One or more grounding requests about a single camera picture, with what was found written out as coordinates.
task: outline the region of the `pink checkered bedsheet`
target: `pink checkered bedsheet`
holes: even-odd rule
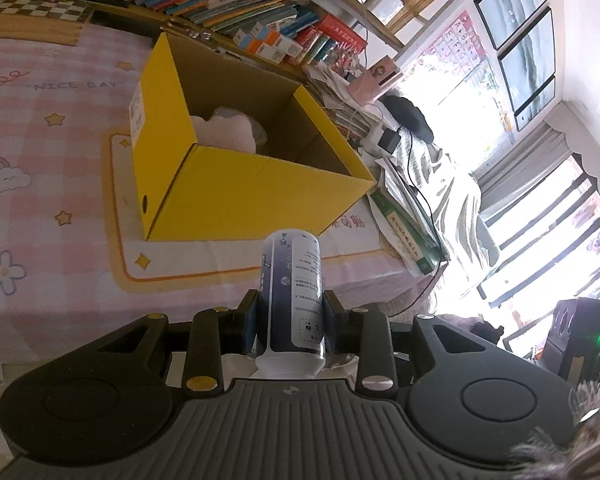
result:
[[[57,356],[148,312],[179,321],[235,306],[257,286],[129,294],[109,270],[102,134],[126,123],[151,47],[95,25],[76,47],[0,40],[0,362]],[[408,277],[377,254],[324,274],[348,307],[388,300]]]

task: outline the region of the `screw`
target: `screw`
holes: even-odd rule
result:
[[[218,381],[213,377],[198,375],[187,380],[187,388],[192,392],[210,392],[218,386]]]
[[[384,392],[394,386],[394,382],[384,375],[369,375],[362,379],[362,385],[372,392]]]

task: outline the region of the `white can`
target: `white can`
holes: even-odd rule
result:
[[[311,379],[324,367],[320,246],[310,233],[277,231],[264,241],[254,377]]]

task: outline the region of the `curtain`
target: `curtain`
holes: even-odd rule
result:
[[[488,219],[523,195],[569,156],[564,133],[541,123],[478,179],[482,191],[480,216]]]

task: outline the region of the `yellow cardboard box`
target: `yellow cardboard box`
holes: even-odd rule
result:
[[[268,156],[198,145],[189,115],[218,106],[256,119]],[[303,86],[186,38],[160,36],[129,117],[147,240],[318,235],[374,184]]]

